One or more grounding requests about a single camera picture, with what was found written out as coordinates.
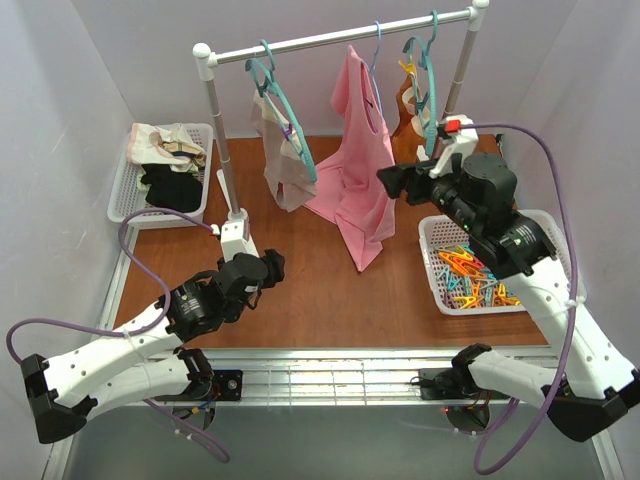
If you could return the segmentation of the mauve underwear white waistband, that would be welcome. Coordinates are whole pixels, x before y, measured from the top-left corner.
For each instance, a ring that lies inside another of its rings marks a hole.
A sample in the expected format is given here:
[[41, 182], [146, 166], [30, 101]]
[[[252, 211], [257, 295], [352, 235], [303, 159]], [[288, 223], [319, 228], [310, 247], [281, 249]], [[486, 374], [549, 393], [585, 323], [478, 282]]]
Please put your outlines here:
[[262, 138], [263, 175], [271, 195], [281, 209], [292, 212], [316, 196], [315, 183], [257, 91], [253, 95], [251, 121]]

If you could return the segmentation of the purple clothespin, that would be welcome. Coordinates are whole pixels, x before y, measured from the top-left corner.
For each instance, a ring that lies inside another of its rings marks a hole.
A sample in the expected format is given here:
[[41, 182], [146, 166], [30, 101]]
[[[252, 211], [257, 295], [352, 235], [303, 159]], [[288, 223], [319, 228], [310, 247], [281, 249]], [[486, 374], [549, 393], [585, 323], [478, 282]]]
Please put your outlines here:
[[295, 134], [295, 128], [294, 128], [294, 125], [293, 125], [293, 124], [291, 124], [291, 123], [288, 123], [285, 127], [283, 127], [283, 128], [281, 129], [281, 131], [282, 131], [282, 134], [283, 134], [284, 138], [285, 138], [287, 141], [291, 141], [291, 139], [292, 139], [293, 135]]

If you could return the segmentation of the teal clothes hanger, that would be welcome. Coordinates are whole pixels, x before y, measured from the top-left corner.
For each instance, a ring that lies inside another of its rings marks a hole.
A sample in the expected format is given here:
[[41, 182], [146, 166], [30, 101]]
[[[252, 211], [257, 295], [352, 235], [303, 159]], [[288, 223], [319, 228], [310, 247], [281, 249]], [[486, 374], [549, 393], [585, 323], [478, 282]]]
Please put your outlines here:
[[288, 123], [294, 125], [295, 134], [291, 141], [285, 140], [292, 146], [294, 152], [302, 160], [307, 169], [310, 180], [317, 181], [317, 172], [313, 156], [304, 135], [304, 131], [292, 108], [287, 96], [275, 77], [276, 64], [269, 43], [265, 39], [260, 40], [264, 53], [267, 55], [269, 65], [266, 66], [257, 58], [245, 61], [245, 71], [251, 76], [259, 97], [264, 101], [268, 109], [273, 113], [280, 130]]

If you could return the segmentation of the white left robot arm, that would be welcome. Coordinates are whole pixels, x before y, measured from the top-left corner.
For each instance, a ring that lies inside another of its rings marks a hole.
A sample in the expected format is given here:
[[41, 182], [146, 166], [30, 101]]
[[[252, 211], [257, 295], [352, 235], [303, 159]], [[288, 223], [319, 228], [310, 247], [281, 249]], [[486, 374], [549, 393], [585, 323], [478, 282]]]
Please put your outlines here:
[[90, 420], [138, 401], [210, 399], [215, 374], [206, 356], [186, 348], [193, 339], [236, 322], [255, 309], [262, 292], [285, 278], [285, 259], [238, 253], [202, 271], [142, 313], [74, 351], [20, 363], [37, 437], [52, 444]]

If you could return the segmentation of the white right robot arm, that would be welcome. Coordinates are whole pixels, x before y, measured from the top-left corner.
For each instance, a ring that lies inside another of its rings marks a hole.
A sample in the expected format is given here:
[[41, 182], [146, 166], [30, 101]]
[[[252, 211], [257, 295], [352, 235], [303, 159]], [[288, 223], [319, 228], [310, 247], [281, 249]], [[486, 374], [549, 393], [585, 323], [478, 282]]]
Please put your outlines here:
[[566, 437], [584, 442], [639, 403], [639, 370], [603, 333], [572, 292], [555, 244], [534, 218], [514, 208], [516, 175], [495, 154], [454, 155], [439, 175], [433, 160], [383, 168], [388, 196], [430, 202], [469, 237], [480, 262], [513, 293], [559, 355], [557, 369], [499, 354], [483, 344], [452, 361], [462, 389], [493, 390], [540, 407]]

